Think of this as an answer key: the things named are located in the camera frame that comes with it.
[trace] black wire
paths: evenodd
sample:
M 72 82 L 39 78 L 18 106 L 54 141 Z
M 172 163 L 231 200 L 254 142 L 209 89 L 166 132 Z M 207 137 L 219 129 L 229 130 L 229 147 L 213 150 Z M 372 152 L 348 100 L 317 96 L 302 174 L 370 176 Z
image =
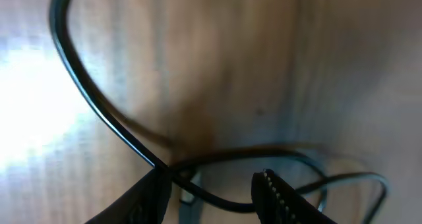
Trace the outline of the black wire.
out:
M 118 137 L 120 137 L 120 139 L 122 139 L 129 147 L 131 147 L 151 166 L 155 167 L 156 169 L 161 169 L 164 172 L 170 173 L 173 177 L 173 181 L 176 184 L 178 184 L 181 188 L 185 189 L 187 192 L 190 192 L 191 194 L 202 198 L 205 202 L 208 202 L 209 204 L 212 204 L 227 211 L 235 211 L 239 213 L 254 212 L 255 209 L 251 204 L 240 204 L 217 197 L 198 187 L 197 185 L 191 183 L 190 181 L 184 179 L 182 176 L 179 175 L 179 172 L 192 167 L 196 167 L 198 165 L 205 165 L 208 163 L 233 159 L 274 156 L 295 159 L 304 163 L 305 165 L 308 165 L 311 169 L 313 169 L 322 177 L 321 181 L 314 182 L 312 184 L 308 184 L 297 189 L 298 193 L 300 194 L 307 194 L 316 190 L 321 190 L 319 204 L 320 209 L 325 206 L 327 196 L 326 189 L 329 186 L 340 184 L 340 182 L 344 181 L 376 179 L 382 183 L 383 189 L 382 194 L 379 196 L 377 202 L 370 210 L 370 212 L 365 216 L 365 219 L 363 221 L 363 223 L 371 222 L 372 218 L 379 210 L 381 203 L 383 203 L 388 193 L 388 186 L 386 180 L 382 176 L 374 173 L 354 173 L 326 177 L 325 174 L 322 172 L 322 169 L 320 169 L 319 165 L 317 165 L 318 163 L 316 161 L 297 152 L 289 152 L 280 149 L 263 149 L 251 151 L 236 150 L 232 152 L 212 154 L 200 158 L 191 159 L 188 161 L 183 161 L 169 168 L 162 160 L 156 157 L 127 129 L 125 129 L 125 127 L 119 123 L 119 121 L 110 113 L 110 111 L 107 110 L 105 102 L 103 101 L 104 97 L 102 96 L 101 91 L 99 91 L 95 83 L 93 83 L 92 79 L 90 78 L 89 74 L 86 72 L 69 37 L 69 31 L 67 29 L 67 10 L 69 8 L 70 1 L 71 0 L 51 0 L 50 4 L 50 30 L 53 36 L 53 42 L 60 54 L 60 57 L 74 83 L 80 90 L 85 100 L 88 102 L 89 106 L 94 110 L 94 112 L 112 131 L 114 131 L 114 133 L 116 133 L 116 135 L 118 135 Z

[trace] black cable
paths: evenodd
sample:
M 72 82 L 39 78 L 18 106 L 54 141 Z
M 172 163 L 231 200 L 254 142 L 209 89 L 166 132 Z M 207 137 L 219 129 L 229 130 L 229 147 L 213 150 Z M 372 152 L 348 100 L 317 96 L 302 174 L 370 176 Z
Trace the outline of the black cable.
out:
M 93 83 L 89 74 L 86 72 L 69 37 L 69 31 L 67 29 L 67 10 L 69 8 L 70 1 L 71 0 L 51 0 L 49 10 L 49 24 L 51 34 L 53 36 L 53 42 L 71 78 L 73 79 L 85 100 L 88 102 L 89 106 L 100 117 L 100 119 L 147 163 L 156 169 L 161 169 L 167 173 L 170 173 L 172 175 L 173 181 L 181 188 L 195 196 L 198 196 L 199 198 L 202 198 L 205 202 L 208 202 L 209 204 L 224 210 L 235 211 L 239 213 L 253 212 L 254 207 L 251 204 L 239 204 L 217 197 L 184 179 L 179 175 L 178 172 L 184 169 L 188 169 L 189 167 L 196 167 L 198 165 L 204 165 L 217 161 L 227 161 L 229 159 L 282 156 L 303 162 L 323 178 L 321 181 L 297 189 L 297 191 L 301 194 L 321 190 L 319 208 L 323 208 L 325 205 L 327 195 L 326 189 L 330 185 L 339 184 L 340 181 L 345 180 L 355 181 L 357 179 L 364 178 L 377 178 L 383 184 L 383 191 L 372 210 L 365 217 L 364 223 L 369 223 L 374 217 L 375 213 L 379 210 L 379 207 L 383 200 L 386 198 L 388 192 L 384 178 L 380 178 L 381 176 L 373 173 L 371 173 L 371 175 L 368 175 L 368 173 L 346 174 L 327 178 L 325 177 L 322 170 L 318 168 L 318 165 L 316 165 L 316 161 L 313 161 L 311 158 L 297 152 L 288 152 L 283 150 L 255 150 L 253 152 L 240 152 L 237 150 L 225 154 L 214 154 L 202 157 L 200 159 L 183 161 L 169 168 L 163 161 L 156 157 L 150 150 L 148 150 L 148 148 L 146 148 L 139 140 L 137 140 L 123 125 L 119 123 L 119 121 L 110 113 L 110 111 L 107 110 L 107 107 L 105 106 L 106 103 L 104 102 L 104 97 L 101 94 L 101 91 L 97 88 L 95 83 Z

